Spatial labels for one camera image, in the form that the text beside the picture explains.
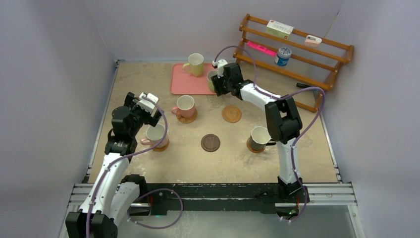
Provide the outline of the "green mug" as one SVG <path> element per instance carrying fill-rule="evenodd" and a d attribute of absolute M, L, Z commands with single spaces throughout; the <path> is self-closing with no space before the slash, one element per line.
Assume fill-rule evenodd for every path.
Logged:
<path fill-rule="evenodd" d="M 211 78 L 212 78 L 213 76 L 217 76 L 217 70 L 216 70 L 216 69 L 215 69 L 215 70 L 211 70 L 211 71 L 209 71 L 209 72 L 207 73 L 207 86 L 208 86 L 208 89 L 209 89 L 212 93 L 214 93 L 214 92 L 215 92 L 214 85 L 213 85 L 213 82 L 212 82 L 212 80 L 211 80 Z"/>

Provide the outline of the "pink mug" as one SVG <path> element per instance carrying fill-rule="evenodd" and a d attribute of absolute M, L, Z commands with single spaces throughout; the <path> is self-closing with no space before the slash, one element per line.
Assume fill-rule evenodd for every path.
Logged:
<path fill-rule="evenodd" d="M 171 113 L 189 119 L 193 117 L 195 111 L 194 98 L 190 95 L 183 95 L 177 99 L 176 107 L 171 110 Z"/>
<path fill-rule="evenodd" d="M 163 124 L 158 123 L 155 127 L 149 126 L 146 130 L 146 137 L 141 139 L 140 143 L 142 145 L 149 145 L 151 147 L 153 146 L 159 146 L 164 139 L 167 137 L 165 135 L 166 127 Z"/>

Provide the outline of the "woven rattan coaster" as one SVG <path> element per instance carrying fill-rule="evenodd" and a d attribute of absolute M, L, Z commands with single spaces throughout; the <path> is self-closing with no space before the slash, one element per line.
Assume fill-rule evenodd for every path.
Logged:
<path fill-rule="evenodd" d="M 230 105 L 222 110 L 221 115 L 225 121 L 236 123 L 241 119 L 242 112 L 237 106 Z"/>
<path fill-rule="evenodd" d="M 176 115 L 176 118 L 178 119 L 178 121 L 185 124 L 194 122 L 197 119 L 197 117 L 198 117 L 197 110 L 194 111 L 193 115 L 190 118 L 185 118 L 182 115 Z"/>

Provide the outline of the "pink mug front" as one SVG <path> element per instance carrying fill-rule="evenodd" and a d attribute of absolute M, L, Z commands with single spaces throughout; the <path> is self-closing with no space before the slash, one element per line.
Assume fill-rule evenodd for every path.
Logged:
<path fill-rule="evenodd" d="M 176 107 L 171 110 L 171 113 L 189 119 L 193 117 L 195 111 L 194 98 L 190 95 L 183 95 L 177 99 Z"/>

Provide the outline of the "smooth light wooden coaster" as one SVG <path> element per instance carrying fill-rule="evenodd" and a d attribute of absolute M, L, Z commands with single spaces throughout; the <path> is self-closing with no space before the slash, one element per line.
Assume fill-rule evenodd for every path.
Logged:
<path fill-rule="evenodd" d="M 159 146 L 156 146 L 155 148 L 153 148 L 153 150 L 156 152 L 162 152 L 168 148 L 169 144 L 170 144 L 169 139 L 166 137 L 164 141 L 161 144 L 159 144 Z"/>

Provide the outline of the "black mug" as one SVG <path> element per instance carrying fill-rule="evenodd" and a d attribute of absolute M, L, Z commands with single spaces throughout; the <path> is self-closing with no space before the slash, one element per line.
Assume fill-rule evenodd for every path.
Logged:
<path fill-rule="evenodd" d="M 250 146 L 254 150 L 261 150 L 264 146 L 275 144 L 268 129 L 263 126 L 256 126 L 250 133 Z"/>

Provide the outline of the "dark walnut wooden coaster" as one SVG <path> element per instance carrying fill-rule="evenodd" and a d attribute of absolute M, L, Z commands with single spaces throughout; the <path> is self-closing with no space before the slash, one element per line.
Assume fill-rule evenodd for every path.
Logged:
<path fill-rule="evenodd" d="M 207 134 L 201 139 L 201 147 L 207 152 L 214 152 L 220 147 L 220 139 L 215 134 Z"/>

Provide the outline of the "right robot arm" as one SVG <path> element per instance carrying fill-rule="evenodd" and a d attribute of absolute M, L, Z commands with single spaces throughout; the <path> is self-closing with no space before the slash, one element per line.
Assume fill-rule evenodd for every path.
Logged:
<path fill-rule="evenodd" d="M 297 139 L 303 127 L 296 103 L 292 97 L 281 97 L 259 88 L 255 82 L 245 80 L 237 63 L 226 60 L 212 62 L 217 74 L 211 77 L 218 96 L 230 93 L 239 100 L 249 102 L 265 113 L 266 127 L 276 143 L 279 157 L 278 195 L 285 202 L 292 199 L 309 201 L 297 162 Z"/>

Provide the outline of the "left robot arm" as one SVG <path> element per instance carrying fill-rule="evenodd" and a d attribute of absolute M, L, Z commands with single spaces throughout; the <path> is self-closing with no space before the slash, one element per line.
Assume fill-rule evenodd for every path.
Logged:
<path fill-rule="evenodd" d="M 69 212 L 65 227 L 70 238 L 115 238 L 131 202 L 146 200 L 148 190 L 142 176 L 123 177 L 134 156 L 136 135 L 143 125 L 155 127 L 163 116 L 159 98 L 151 93 L 136 97 L 129 92 L 123 106 L 112 111 L 105 155 L 98 177 L 76 212 Z"/>

